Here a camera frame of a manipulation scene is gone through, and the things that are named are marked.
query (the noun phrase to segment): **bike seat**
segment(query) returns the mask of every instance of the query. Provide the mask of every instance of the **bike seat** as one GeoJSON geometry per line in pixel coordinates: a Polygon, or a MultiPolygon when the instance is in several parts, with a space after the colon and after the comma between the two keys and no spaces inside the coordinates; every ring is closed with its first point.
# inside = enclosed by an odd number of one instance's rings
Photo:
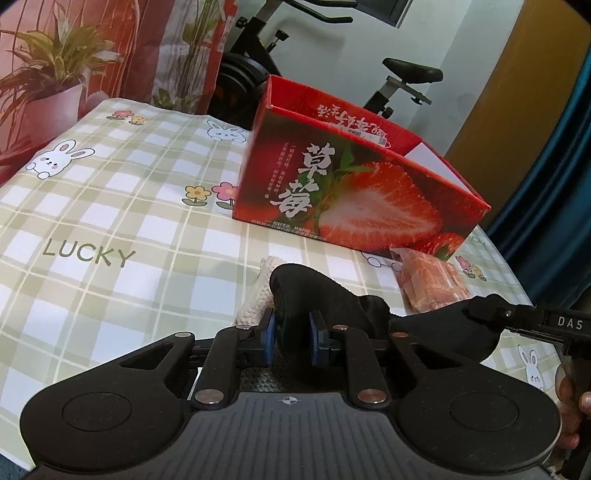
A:
{"type": "Polygon", "coordinates": [[[397,59],[384,59],[382,64],[404,83],[435,83],[443,80],[443,72],[433,67],[397,59]]]}

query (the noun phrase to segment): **plant pot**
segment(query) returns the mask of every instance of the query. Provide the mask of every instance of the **plant pot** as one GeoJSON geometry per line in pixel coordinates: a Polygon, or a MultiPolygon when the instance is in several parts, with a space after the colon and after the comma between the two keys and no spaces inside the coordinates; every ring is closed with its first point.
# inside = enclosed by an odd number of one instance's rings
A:
{"type": "Polygon", "coordinates": [[[47,98],[34,100],[24,107],[24,126],[31,142],[53,140],[78,121],[82,85],[76,85],[47,98]]]}

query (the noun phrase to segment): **plastic bag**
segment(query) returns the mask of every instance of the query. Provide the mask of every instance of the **plastic bag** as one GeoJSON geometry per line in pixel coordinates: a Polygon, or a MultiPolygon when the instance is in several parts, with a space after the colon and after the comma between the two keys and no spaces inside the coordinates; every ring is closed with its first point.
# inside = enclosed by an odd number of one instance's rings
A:
{"type": "Polygon", "coordinates": [[[396,277],[416,311],[429,312],[471,298],[453,265],[410,248],[391,248],[390,252],[402,262],[402,269],[395,269],[396,277]]]}

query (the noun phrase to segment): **white towel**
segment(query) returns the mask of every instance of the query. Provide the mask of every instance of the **white towel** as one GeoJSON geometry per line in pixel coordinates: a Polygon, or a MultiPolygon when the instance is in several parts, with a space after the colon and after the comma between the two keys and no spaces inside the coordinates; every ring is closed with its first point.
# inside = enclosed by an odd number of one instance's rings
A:
{"type": "Polygon", "coordinates": [[[269,288],[271,273],[285,261],[277,257],[261,260],[261,270],[254,285],[250,287],[246,300],[238,310],[234,325],[258,325],[267,307],[273,306],[273,294],[269,288]]]}

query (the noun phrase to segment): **blue curtain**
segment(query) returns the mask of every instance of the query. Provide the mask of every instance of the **blue curtain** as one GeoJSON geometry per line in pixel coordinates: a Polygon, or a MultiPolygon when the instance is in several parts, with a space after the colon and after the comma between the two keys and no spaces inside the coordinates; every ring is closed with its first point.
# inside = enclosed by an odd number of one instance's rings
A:
{"type": "Polygon", "coordinates": [[[591,48],[548,143],[486,231],[534,304],[569,308],[591,285],[590,77],[591,48]]]}

